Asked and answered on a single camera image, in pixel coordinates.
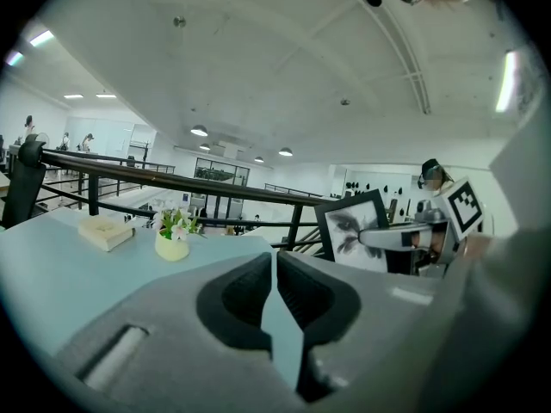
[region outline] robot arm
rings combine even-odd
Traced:
[[[433,235],[443,232],[442,249],[436,253],[433,262],[448,264],[454,260],[460,242],[483,219],[483,208],[468,179],[464,178],[433,200],[420,201],[413,223],[364,230],[358,238],[360,243],[372,248],[433,253]]]

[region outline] small potted plant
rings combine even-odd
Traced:
[[[188,234],[198,232],[197,218],[189,220],[189,213],[168,203],[153,217],[152,228],[157,232],[155,250],[169,262],[177,262],[189,254]]]

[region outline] fluorescent light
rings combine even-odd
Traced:
[[[204,126],[195,126],[191,129],[191,132],[197,136],[208,136],[207,129]]]
[[[496,112],[504,112],[509,107],[515,88],[515,71],[517,70],[517,55],[509,52],[505,56],[505,73],[503,75],[503,84],[499,94]]]
[[[14,53],[11,58],[8,59],[9,65],[15,65],[17,61],[23,58],[23,55],[19,52]]]
[[[282,156],[293,156],[293,152],[288,147],[283,147],[281,150],[279,150],[279,154]]]
[[[42,43],[44,43],[45,41],[50,40],[51,38],[53,38],[53,34],[50,31],[46,31],[46,32],[43,32],[42,34],[40,34],[38,37],[34,37],[31,40],[31,44],[34,47],[37,47],[38,45],[41,45]]]

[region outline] table surface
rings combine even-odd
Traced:
[[[236,256],[272,253],[272,291],[262,329],[272,335],[273,362],[295,388],[303,334],[277,292],[276,253],[261,237],[189,237],[190,254],[166,262],[154,249],[155,231],[103,252],[78,235],[85,213],[67,208],[0,233],[0,296],[21,338],[51,356],[86,324],[145,284]]]

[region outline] glass window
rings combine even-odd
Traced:
[[[209,180],[211,161],[206,159],[197,159],[197,165],[195,166],[195,176],[198,179]]]
[[[233,183],[233,178],[235,177],[235,169],[235,165],[213,162],[210,179],[217,182]]]
[[[249,178],[249,169],[244,169],[243,167],[237,167],[235,173],[234,184],[240,185],[241,187],[247,186],[247,179]]]

